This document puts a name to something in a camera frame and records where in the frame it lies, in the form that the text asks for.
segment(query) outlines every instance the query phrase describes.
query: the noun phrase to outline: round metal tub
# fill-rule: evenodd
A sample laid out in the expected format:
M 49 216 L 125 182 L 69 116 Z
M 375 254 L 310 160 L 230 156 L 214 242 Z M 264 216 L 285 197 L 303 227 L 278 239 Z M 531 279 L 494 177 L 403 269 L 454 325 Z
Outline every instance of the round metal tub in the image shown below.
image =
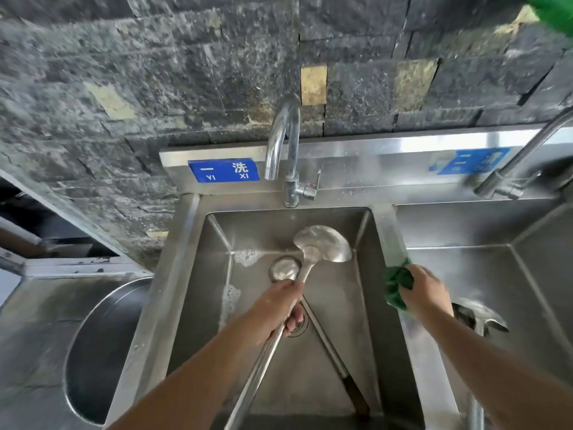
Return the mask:
M 64 391 L 83 420 L 103 426 L 110 410 L 151 277 L 111 292 L 82 322 L 64 364 Z

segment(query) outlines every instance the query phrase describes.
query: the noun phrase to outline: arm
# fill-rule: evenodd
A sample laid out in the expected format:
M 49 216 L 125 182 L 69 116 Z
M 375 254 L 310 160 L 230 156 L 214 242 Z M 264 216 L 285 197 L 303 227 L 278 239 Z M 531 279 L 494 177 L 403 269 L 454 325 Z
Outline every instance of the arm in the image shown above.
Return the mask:
M 291 280 L 271 285 L 235 322 L 219 332 L 135 406 L 110 430 L 208 430 L 227 393 L 235 383 L 251 347 L 265 341 L 283 323 L 303 284 Z M 285 331 L 303 320 L 297 305 Z
M 503 430 L 573 428 L 573 390 L 514 359 L 453 317 L 444 284 L 419 265 L 409 265 L 412 290 L 400 295 L 434 337 L 456 371 Z

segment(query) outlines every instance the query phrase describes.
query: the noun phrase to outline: hand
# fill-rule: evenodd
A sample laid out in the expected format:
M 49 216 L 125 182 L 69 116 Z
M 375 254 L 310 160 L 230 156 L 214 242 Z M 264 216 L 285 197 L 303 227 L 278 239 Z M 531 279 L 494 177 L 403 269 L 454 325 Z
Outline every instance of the hand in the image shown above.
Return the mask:
M 398 292 L 408 310 L 416 317 L 423 317 L 432 309 L 439 309 L 454 316 L 452 301 L 443 282 L 426 267 L 409 264 L 406 268 L 414 277 L 414 286 L 412 289 L 400 286 Z
M 304 284 L 292 282 L 290 279 L 272 284 L 245 313 L 250 329 L 253 332 L 255 344 L 260 344 L 269 338 L 277 327 L 283 324 L 290 305 L 303 295 Z M 295 329 L 296 324 L 303 321 L 303 307 L 297 303 L 290 313 L 284 328 L 285 335 Z

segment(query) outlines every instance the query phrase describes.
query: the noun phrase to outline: chrome faucet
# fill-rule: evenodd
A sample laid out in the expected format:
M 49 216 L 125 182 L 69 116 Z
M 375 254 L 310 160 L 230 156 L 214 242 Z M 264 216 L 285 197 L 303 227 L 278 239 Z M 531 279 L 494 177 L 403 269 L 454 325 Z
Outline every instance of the chrome faucet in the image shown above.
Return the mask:
M 554 120 L 549 122 L 533 139 L 531 139 L 504 167 L 494 170 L 490 175 L 474 190 L 474 193 L 482 198 L 491 199 L 496 193 L 509 199 L 519 199 L 525 188 L 541 175 L 538 171 L 531 175 L 524 183 L 515 181 L 513 174 L 518 166 L 537 148 L 544 144 L 548 138 L 553 136 L 563 125 L 573 119 L 573 107 L 569 107 L 558 114 Z
M 296 95 L 287 97 L 281 109 L 275 115 L 273 126 L 270 129 L 269 143 L 267 144 L 267 157 L 265 158 L 265 179 L 274 181 L 278 176 L 278 164 L 281 159 L 281 148 L 289 128 L 288 156 L 286 159 L 286 173 L 283 182 L 284 205 L 294 208 L 302 196 L 311 201 L 316 198 L 319 185 L 320 170 L 315 184 L 305 184 L 298 181 L 296 160 L 298 158 L 298 136 L 300 134 L 300 100 Z

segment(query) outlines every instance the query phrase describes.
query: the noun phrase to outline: blue sign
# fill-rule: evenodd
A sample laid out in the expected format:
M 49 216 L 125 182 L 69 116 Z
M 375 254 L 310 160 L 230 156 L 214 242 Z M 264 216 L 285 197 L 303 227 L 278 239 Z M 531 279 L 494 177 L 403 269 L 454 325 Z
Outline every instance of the blue sign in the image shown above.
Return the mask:
M 257 165 L 251 158 L 195 160 L 188 162 L 198 182 L 259 181 Z
M 511 148 L 455 151 L 455 158 L 445 165 L 438 172 L 438 175 L 468 175 L 470 173 L 491 172 L 509 151 Z M 437 170 L 434 166 L 430 167 L 430 171 Z

